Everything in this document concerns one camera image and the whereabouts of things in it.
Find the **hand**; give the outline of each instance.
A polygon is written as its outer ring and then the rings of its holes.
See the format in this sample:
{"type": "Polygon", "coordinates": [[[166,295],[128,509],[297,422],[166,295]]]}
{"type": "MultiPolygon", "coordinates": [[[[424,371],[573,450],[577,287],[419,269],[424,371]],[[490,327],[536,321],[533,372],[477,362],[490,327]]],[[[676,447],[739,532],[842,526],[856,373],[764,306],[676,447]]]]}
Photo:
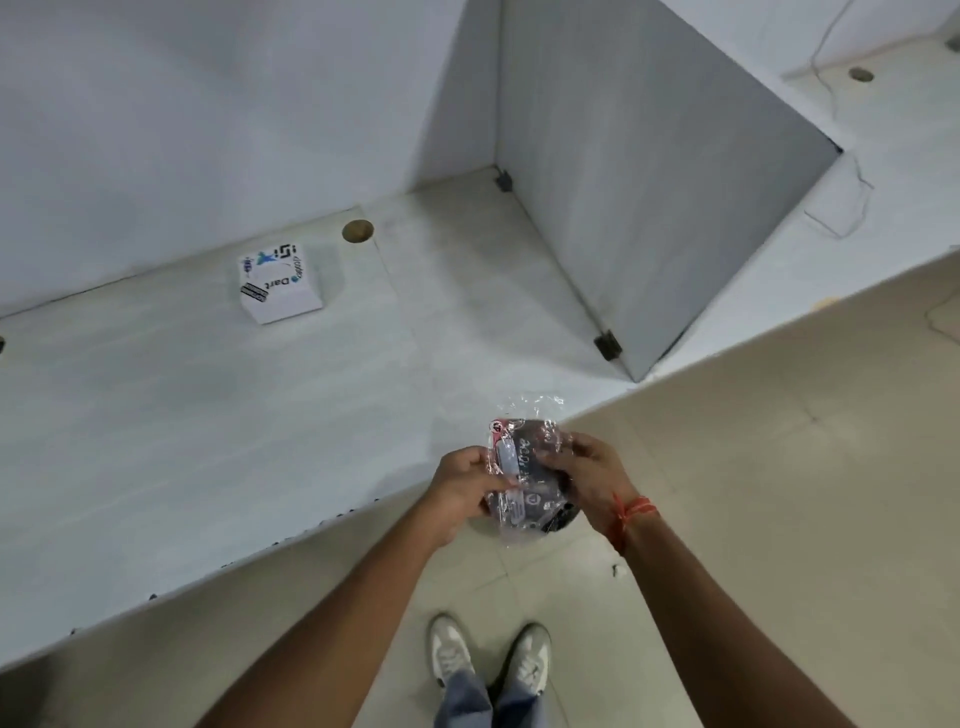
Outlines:
{"type": "Polygon", "coordinates": [[[487,472],[487,449],[463,448],[448,452],[417,505],[431,526],[437,528],[438,546],[446,546],[468,518],[487,516],[484,496],[504,491],[510,480],[487,472]]]}
{"type": "Polygon", "coordinates": [[[615,519],[613,494],[627,504],[639,493],[612,446],[581,432],[572,432],[570,437],[571,448],[538,452],[537,458],[547,467],[570,476],[573,502],[580,506],[595,530],[607,535],[615,519]]]}

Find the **plastic bag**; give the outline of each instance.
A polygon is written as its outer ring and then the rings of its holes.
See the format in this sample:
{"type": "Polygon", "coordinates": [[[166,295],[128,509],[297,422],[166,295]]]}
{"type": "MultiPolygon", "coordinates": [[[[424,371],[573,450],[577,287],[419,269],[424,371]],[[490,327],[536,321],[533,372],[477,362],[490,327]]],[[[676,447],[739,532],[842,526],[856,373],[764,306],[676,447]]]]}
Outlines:
{"type": "Polygon", "coordinates": [[[559,531],[580,513],[569,500],[567,474],[547,468],[537,458],[538,451],[559,452],[568,445],[568,436],[557,424],[563,404],[556,397],[522,397],[490,423],[487,469],[520,484],[487,495],[487,505],[508,544],[559,531]]]}

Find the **white sneaker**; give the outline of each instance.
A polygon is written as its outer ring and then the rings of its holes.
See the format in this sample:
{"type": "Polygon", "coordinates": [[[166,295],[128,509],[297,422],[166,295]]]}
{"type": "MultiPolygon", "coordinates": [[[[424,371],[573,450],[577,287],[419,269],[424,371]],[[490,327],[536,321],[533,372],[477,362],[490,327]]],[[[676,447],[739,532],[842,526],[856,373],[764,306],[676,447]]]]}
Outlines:
{"type": "Polygon", "coordinates": [[[552,646],[550,633],[542,624],[528,624],[520,632],[510,653],[505,684],[519,683],[532,695],[546,690],[552,646]]]}
{"type": "Polygon", "coordinates": [[[430,622],[426,633],[433,676],[437,678],[440,687],[446,687],[454,672],[462,669],[473,672],[467,641],[456,619],[450,615],[437,615],[430,622]]]}

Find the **right hand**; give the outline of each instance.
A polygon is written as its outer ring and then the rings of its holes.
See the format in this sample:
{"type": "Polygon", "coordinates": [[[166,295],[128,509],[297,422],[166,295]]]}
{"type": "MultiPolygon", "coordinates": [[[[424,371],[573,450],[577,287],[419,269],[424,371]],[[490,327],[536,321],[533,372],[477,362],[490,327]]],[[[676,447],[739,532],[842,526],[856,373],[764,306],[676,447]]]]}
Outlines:
{"type": "Polygon", "coordinates": [[[616,519],[613,494],[626,505],[639,493],[611,445],[582,432],[571,432],[570,437],[572,447],[561,452],[538,452],[537,459],[570,476],[573,502],[580,506],[594,529],[607,535],[616,519]]]}

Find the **left hand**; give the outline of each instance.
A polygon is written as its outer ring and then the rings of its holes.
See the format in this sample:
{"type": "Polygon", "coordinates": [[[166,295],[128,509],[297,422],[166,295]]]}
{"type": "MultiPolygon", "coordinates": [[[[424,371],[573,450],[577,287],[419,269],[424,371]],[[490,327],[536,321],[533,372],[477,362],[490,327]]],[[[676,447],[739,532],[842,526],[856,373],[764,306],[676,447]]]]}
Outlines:
{"type": "Polygon", "coordinates": [[[487,472],[487,449],[463,448],[448,452],[415,508],[437,531],[438,546],[446,546],[468,518],[489,515],[484,496],[504,491],[513,483],[487,472]]]}

